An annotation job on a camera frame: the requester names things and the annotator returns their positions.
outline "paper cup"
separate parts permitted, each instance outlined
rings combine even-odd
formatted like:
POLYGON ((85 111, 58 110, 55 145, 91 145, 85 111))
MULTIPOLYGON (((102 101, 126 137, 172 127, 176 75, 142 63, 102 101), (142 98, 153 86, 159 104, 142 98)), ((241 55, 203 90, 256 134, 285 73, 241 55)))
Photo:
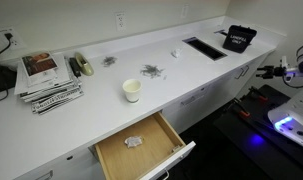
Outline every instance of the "paper cup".
POLYGON ((122 88, 127 100, 131 103, 137 102, 140 98, 141 82, 136 79, 126 80, 122 88))

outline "scattered debris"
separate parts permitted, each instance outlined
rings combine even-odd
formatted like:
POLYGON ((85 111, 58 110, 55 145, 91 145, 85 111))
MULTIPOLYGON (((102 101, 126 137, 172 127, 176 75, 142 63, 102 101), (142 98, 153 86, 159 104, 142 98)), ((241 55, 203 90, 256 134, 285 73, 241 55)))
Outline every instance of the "scattered debris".
POLYGON ((157 66, 144 65, 144 69, 140 71, 144 76, 149 76, 151 79, 160 77, 164 69, 159 70, 157 66))
POLYGON ((117 60, 117 58, 115 57, 105 57, 105 59, 103 60, 102 64, 104 67, 110 67, 112 64, 115 63, 115 61, 117 60))

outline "book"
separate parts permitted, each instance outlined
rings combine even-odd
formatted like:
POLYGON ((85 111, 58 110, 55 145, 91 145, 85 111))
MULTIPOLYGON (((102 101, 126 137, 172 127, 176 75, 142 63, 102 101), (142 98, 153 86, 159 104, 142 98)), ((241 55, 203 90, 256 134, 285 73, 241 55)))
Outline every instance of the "book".
POLYGON ((57 78, 57 63, 49 52, 37 52, 23 56, 22 64, 27 75, 28 86, 57 78))

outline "cabinet door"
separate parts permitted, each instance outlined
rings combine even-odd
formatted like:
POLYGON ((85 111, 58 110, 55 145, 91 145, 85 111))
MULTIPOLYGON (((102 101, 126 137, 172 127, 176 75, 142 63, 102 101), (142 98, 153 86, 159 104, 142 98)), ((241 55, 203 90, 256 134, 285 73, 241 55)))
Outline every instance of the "cabinet door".
POLYGON ((205 99, 208 89, 209 86, 203 86, 162 110, 163 116, 177 133, 183 132, 203 118, 202 112, 199 111, 199 102, 205 99))
POLYGON ((229 87, 229 84, 232 83, 232 78, 233 73, 228 73, 212 82, 207 92, 206 99, 200 101, 199 104, 198 111, 202 113, 203 117, 214 112, 234 98, 229 87))
POLYGON ((244 87, 244 85, 248 82, 251 76, 256 72, 257 68, 263 62, 267 55, 260 56, 249 64, 244 65, 234 72, 233 81, 228 84, 228 88, 230 89, 230 93, 236 97, 240 90, 244 87))
POLYGON ((84 149, 66 159, 43 165, 16 180, 95 180, 105 179, 101 165, 88 149, 84 149))

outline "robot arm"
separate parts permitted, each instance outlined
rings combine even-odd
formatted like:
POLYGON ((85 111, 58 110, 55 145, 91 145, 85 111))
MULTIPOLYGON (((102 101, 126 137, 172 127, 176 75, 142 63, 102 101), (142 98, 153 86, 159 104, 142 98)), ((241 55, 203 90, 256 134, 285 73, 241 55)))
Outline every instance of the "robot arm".
POLYGON ((297 67, 290 67, 287 63, 286 56, 281 59, 279 67, 264 66, 258 68, 258 71, 265 71, 263 74, 257 74, 256 77, 263 79, 272 79, 273 77, 282 77, 284 83, 290 83, 294 77, 303 77, 303 46, 297 50, 297 67))

